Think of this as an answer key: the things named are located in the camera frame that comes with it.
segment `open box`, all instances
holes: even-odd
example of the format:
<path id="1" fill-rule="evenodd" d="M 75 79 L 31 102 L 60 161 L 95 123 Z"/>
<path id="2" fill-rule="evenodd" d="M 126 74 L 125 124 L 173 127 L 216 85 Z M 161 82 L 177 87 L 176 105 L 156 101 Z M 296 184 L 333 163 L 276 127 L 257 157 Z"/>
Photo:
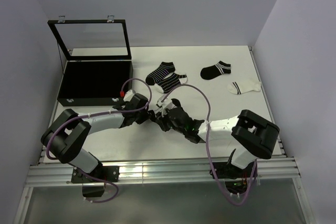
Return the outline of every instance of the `open box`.
<path id="1" fill-rule="evenodd" d="M 67 64 L 57 100 L 63 106 L 117 105 L 121 87 L 133 77 L 124 19 L 49 20 Z M 130 81 L 124 88 L 132 87 Z"/>

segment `table surface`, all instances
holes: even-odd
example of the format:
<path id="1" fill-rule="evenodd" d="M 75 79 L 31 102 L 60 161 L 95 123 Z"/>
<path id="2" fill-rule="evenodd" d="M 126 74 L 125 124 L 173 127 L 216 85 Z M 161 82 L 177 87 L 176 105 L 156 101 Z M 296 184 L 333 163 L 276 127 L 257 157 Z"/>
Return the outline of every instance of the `table surface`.
<path id="1" fill-rule="evenodd" d="M 134 77 L 145 79 L 162 61 L 174 62 L 177 72 L 186 73 L 188 82 L 201 89 L 211 103 L 210 120 L 231 118 L 248 109 L 271 121 L 264 94 L 247 92 L 235 95 L 227 90 L 233 81 L 247 78 L 258 79 L 247 46 L 198 46 L 198 47 L 132 47 Z M 231 64 L 231 74 L 224 74 L 213 80 L 203 80 L 200 71 L 218 63 Z M 150 109 L 154 108 L 162 96 L 153 86 L 153 99 Z M 133 89 L 145 96 L 149 92 L 142 83 L 134 81 Z M 194 119 L 205 119 L 207 105 L 204 98 L 190 87 L 176 89 L 170 98 L 180 100 L 183 109 Z M 109 110 L 109 106 L 66 107 L 57 104 L 55 118 L 67 108 L 78 113 L 92 113 Z M 213 157 L 228 157 L 233 149 L 239 147 L 236 140 L 211 141 L 210 151 Z M 155 159 L 181 159 L 206 157 L 205 144 L 193 144 L 182 134 L 174 131 L 162 132 L 158 125 L 147 121 L 142 125 L 134 124 L 122 129 L 110 129 L 91 134 L 83 148 L 101 161 L 148 161 Z M 278 142 L 273 155 L 281 155 Z M 45 163 L 54 163 L 45 156 Z"/>

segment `sock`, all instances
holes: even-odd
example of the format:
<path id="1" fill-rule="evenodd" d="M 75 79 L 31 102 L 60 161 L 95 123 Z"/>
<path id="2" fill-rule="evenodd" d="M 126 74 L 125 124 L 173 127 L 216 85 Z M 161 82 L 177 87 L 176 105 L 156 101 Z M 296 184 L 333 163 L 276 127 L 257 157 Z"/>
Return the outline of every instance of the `sock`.
<path id="1" fill-rule="evenodd" d="M 162 81 L 159 81 L 157 84 L 155 84 L 155 88 L 158 90 L 158 92 L 167 94 L 175 86 L 186 83 L 187 80 L 188 80 L 188 78 L 187 78 L 186 74 L 173 73 L 168 78 L 166 78 Z"/>
<path id="2" fill-rule="evenodd" d="M 261 82 L 255 79 L 247 79 L 245 81 L 235 81 L 230 83 L 227 86 L 227 90 L 232 94 L 244 94 L 249 91 L 257 91 L 261 90 Z"/>
<path id="3" fill-rule="evenodd" d="M 201 77 L 204 80 L 212 80 L 225 73 L 231 73 L 231 64 L 226 64 L 220 61 L 213 66 L 203 68 L 201 71 Z"/>
<path id="4" fill-rule="evenodd" d="M 154 85 L 159 81 L 162 81 L 168 74 L 173 73 L 174 71 L 175 71 L 174 63 L 161 62 L 159 67 L 146 77 L 146 83 L 148 85 Z"/>

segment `metal rail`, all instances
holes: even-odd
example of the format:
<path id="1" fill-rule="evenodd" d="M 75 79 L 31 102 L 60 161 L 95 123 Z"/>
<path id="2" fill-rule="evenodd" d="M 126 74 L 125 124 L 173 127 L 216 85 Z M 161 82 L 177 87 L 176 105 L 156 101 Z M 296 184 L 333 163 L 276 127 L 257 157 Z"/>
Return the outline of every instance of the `metal rail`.
<path id="1" fill-rule="evenodd" d="M 227 159 L 215 158 L 214 162 Z M 151 162 L 104 162 L 103 165 L 120 167 L 117 184 L 158 184 L 213 181 L 206 158 L 187 160 L 165 160 Z M 81 186 L 71 184 L 73 167 L 67 164 L 40 164 L 29 169 L 26 187 Z M 294 158 L 272 158 L 258 160 L 260 179 L 299 178 Z"/>

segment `black sock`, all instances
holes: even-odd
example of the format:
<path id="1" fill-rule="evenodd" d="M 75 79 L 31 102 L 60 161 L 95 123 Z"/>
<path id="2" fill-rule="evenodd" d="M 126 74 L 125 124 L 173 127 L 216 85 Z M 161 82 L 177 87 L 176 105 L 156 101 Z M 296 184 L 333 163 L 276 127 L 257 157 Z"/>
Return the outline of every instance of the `black sock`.
<path id="1" fill-rule="evenodd" d="M 231 64 L 226 64 L 220 61 L 213 66 L 203 68 L 201 71 L 201 77 L 204 80 L 212 80 L 225 73 L 231 73 Z"/>
<path id="2" fill-rule="evenodd" d="M 175 71 L 174 63 L 161 62 L 159 67 L 146 77 L 146 83 L 148 85 L 154 85 L 159 81 L 162 81 L 168 74 L 173 73 L 174 71 Z"/>
<path id="3" fill-rule="evenodd" d="M 155 87 L 160 93 L 167 94 L 169 91 L 171 91 L 175 86 L 181 85 L 183 83 L 186 83 L 188 80 L 186 74 L 177 74 L 173 73 L 168 78 L 159 81 Z"/>

